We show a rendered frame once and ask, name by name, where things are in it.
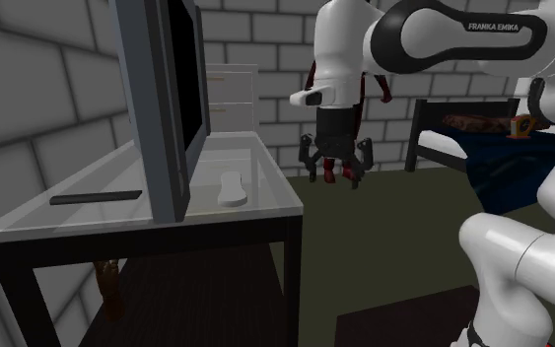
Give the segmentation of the dark robot stand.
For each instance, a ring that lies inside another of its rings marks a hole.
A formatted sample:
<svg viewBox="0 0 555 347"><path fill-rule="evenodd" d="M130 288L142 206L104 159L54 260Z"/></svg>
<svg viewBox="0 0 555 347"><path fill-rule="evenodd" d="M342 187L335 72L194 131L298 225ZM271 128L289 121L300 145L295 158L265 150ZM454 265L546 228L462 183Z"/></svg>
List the dark robot stand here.
<svg viewBox="0 0 555 347"><path fill-rule="evenodd" d="M478 298L469 285L342 314L334 347L450 347L474 317Z"/></svg>

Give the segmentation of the black bed with blue blanket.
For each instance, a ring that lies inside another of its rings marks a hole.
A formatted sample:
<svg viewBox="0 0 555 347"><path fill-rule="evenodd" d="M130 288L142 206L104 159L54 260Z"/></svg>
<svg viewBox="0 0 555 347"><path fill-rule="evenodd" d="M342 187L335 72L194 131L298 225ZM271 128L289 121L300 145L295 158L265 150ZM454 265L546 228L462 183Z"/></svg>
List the black bed with blue blanket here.
<svg viewBox="0 0 555 347"><path fill-rule="evenodd" d="M415 103L405 169L419 158L464 172L485 212L503 215L537 202L537 190L555 167L555 133L533 130L526 139L510 131L466 132L444 123L447 115L510 121L520 101Z"/></svg>

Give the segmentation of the dark red chair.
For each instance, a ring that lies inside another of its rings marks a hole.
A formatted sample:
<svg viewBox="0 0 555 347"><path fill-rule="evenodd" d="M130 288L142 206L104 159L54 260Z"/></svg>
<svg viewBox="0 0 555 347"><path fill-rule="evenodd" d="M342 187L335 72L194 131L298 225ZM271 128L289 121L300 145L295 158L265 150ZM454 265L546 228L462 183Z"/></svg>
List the dark red chair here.
<svg viewBox="0 0 555 347"><path fill-rule="evenodd" d="M309 90L313 86L314 81L314 73L315 73L315 62L312 63L310 72L308 74L306 83L305 83L305 90ZM362 122L363 110L364 110L364 101L366 97L366 81L365 77L367 76L366 73L361 75L361 87L360 87L360 99L359 102L355 105L356 109L356 132L355 135L359 134L360 126ZM384 104L389 103L392 100L391 92L386 80L385 75L374 75L375 80L379 84L382 89L382 102ZM334 169L334 159L331 158L324 158L323 159L323 177L326 183L334 183L335 182L335 175L333 172ZM351 172L351 165L347 161L342 162L342 175L350 180L354 179L354 176Z"/></svg>

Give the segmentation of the brown wooden post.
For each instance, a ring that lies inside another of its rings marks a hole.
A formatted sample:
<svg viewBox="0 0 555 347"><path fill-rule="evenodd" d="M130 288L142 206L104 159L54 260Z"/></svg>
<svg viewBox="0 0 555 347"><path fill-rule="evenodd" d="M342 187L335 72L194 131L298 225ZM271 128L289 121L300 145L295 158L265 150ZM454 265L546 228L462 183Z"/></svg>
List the brown wooden post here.
<svg viewBox="0 0 555 347"><path fill-rule="evenodd" d="M104 316L107 321L117 321L124 316L124 302L119 292L118 260L95 261L96 280L103 297Z"/></svg>

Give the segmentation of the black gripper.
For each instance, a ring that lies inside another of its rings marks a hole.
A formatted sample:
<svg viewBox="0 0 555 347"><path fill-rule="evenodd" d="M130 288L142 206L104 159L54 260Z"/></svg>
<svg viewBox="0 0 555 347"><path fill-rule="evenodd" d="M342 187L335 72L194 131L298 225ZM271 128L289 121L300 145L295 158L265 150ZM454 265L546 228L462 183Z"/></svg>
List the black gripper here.
<svg viewBox="0 0 555 347"><path fill-rule="evenodd" d="M315 182L317 178L316 163L322 157L333 158L349 161L351 186L357 189L365 172L373 166L373 141L365 138L355 147L356 109L319 107L315 129L317 150L310 155L314 140L309 133L301 136L299 145L299 162L305 165L310 182ZM359 156L355 154L355 149L360 152Z"/></svg>

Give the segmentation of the black table with glass top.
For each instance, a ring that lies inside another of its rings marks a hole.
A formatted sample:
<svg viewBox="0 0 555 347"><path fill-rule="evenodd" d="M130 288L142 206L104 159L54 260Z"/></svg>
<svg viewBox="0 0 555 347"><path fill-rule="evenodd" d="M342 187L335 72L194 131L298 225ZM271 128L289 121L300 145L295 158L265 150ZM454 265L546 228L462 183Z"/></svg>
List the black table with glass top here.
<svg viewBox="0 0 555 347"><path fill-rule="evenodd" d="M239 172L247 202L218 204ZM285 347L298 347L304 205L254 132L204 144L180 223L155 223L132 142L0 218L0 283L28 347L61 347L35 278L42 267L257 243L284 245Z"/></svg>

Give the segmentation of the white chest of drawers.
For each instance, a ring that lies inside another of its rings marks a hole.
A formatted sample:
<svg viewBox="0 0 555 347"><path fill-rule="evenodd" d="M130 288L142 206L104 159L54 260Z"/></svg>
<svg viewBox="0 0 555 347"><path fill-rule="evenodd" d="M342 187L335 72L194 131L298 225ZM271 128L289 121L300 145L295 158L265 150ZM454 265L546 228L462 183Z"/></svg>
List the white chest of drawers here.
<svg viewBox="0 0 555 347"><path fill-rule="evenodd" d="M256 64L207 64L206 77L211 130L256 132L258 77Z"/></svg>

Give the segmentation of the white oblong remote control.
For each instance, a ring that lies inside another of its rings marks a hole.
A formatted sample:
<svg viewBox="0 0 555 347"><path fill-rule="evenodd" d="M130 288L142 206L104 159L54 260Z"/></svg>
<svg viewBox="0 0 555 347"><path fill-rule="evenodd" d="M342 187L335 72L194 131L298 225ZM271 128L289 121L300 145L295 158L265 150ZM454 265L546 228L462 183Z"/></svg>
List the white oblong remote control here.
<svg viewBox="0 0 555 347"><path fill-rule="evenodd" d="M239 172L225 172L220 177L221 186L218 204L222 207L240 207L246 204L247 194L243 189L243 178Z"/></svg>

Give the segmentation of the grey flat screen television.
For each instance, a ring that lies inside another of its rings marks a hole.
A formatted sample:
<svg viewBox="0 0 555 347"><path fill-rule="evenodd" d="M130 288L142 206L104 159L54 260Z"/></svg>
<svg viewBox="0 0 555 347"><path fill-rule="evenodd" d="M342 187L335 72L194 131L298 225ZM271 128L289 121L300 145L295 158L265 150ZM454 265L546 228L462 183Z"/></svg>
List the grey flat screen television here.
<svg viewBox="0 0 555 347"><path fill-rule="evenodd" d="M108 0L152 216L181 222L211 133L201 12L193 0Z"/></svg>

